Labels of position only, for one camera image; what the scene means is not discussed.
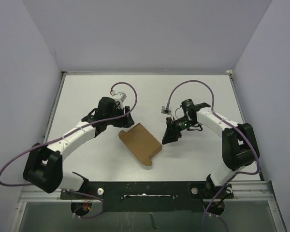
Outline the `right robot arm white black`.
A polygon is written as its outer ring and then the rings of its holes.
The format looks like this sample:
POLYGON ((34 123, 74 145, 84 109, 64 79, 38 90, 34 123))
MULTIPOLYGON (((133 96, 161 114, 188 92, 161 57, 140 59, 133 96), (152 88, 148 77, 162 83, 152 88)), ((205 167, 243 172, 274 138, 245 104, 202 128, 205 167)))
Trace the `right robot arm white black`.
POLYGON ((217 197, 223 185, 236 173, 251 165, 260 157, 252 126, 240 124, 213 112, 205 102, 194 104, 192 99, 181 102, 184 115, 181 118, 166 118, 166 131, 162 144, 174 143, 182 137, 182 131, 191 127, 207 127, 222 139, 222 163, 206 179, 205 192, 217 197))

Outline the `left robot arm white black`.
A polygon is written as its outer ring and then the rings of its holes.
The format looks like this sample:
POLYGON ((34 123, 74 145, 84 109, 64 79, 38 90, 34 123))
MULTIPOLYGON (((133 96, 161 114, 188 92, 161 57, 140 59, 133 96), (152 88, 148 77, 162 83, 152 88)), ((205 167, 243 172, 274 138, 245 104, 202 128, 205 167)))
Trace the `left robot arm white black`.
POLYGON ((23 178, 47 193, 56 189, 71 190, 82 199, 88 194, 87 179, 75 171, 64 171, 64 160, 84 143, 96 138, 108 126, 129 128, 134 121, 124 106, 126 94, 117 93, 112 97, 102 97, 97 108, 91 110, 78 124, 54 143, 35 144, 30 151, 23 178))

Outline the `brown cardboard box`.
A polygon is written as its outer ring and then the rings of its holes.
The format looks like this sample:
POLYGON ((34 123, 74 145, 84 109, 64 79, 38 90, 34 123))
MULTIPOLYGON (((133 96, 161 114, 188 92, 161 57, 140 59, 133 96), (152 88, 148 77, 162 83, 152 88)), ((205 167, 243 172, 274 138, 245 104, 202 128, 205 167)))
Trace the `brown cardboard box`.
POLYGON ((152 158, 162 150, 162 144, 141 123, 128 131, 120 131, 118 136, 127 149, 145 166, 152 166, 152 158))

